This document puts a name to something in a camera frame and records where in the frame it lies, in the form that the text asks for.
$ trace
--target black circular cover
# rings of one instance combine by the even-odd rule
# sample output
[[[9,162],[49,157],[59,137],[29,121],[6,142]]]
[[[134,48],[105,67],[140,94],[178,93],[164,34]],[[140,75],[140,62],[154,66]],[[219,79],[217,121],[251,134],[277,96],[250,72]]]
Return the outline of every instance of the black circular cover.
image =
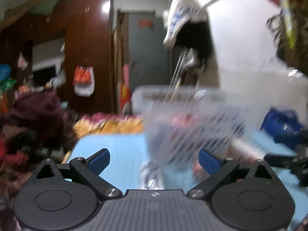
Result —
[[[74,182],[28,185],[14,201],[18,221],[29,229],[43,231],[70,229],[89,218],[96,207],[95,193]]]
[[[288,226],[294,201],[275,182],[245,179],[219,188],[212,197],[215,213],[232,227],[246,231],[279,230]]]

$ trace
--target light blue tabletop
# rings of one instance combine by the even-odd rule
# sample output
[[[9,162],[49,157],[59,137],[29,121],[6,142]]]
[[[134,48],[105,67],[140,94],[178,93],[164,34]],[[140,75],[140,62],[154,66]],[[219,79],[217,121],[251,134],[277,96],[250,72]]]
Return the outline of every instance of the light blue tabletop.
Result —
[[[256,132],[252,139],[265,152],[283,155],[295,154],[281,144],[275,144],[270,138]],[[110,152],[110,165],[100,174],[100,177],[119,188],[123,193],[127,189],[139,189],[139,171],[141,164],[147,162],[146,143],[144,134],[132,135],[93,135],[82,138],[74,148],[70,159],[89,157],[102,148]],[[280,180],[293,197],[296,210],[289,231],[295,230],[308,213],[308,190],[298,187],[298,179],[289,170],[275,169]],[[183,189],[187,192],[197,185],[191,170],[174,172],[163,171],[165,189]]]

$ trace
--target maroon cloth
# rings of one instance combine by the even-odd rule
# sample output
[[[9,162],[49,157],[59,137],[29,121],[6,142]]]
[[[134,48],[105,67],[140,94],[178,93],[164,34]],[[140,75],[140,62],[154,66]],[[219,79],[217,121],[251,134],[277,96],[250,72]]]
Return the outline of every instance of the maroon cloth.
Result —
[[[41,141],[56,136],[63,124],[63,111],[57,92],[46,90],[23,94],[12,105],[5,121],[35,131]]]

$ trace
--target brown wardrobe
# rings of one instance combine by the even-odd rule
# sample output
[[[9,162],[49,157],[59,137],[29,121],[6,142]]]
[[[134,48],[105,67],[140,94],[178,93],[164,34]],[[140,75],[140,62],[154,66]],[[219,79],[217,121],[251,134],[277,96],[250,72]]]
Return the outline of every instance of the brown wardrobe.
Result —
[[[114,112],[115,91],[112,73],[113,0],[70,0],[60,2],[49,16],[26,13],[0,34],[0,63],[11,65],[12,77],[20,84],[32,72],[32,47],[65,36],[67,82],[59,96],[78,113]],[[29,67],[17,70],[19,52]],[[95,90],[79,97],[72,87],[76,66],[92,66]]]

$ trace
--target gray door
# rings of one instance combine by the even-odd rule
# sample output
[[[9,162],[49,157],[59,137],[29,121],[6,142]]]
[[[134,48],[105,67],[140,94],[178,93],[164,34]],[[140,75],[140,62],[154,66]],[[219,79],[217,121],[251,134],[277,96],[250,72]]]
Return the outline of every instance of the gray door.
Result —
[[[153,27],[140,27],[140,21],[153,21]],[[166,30],[153,13],[129,14],[130,89],[138,86],[170,83],[168,51],[163,41]]]

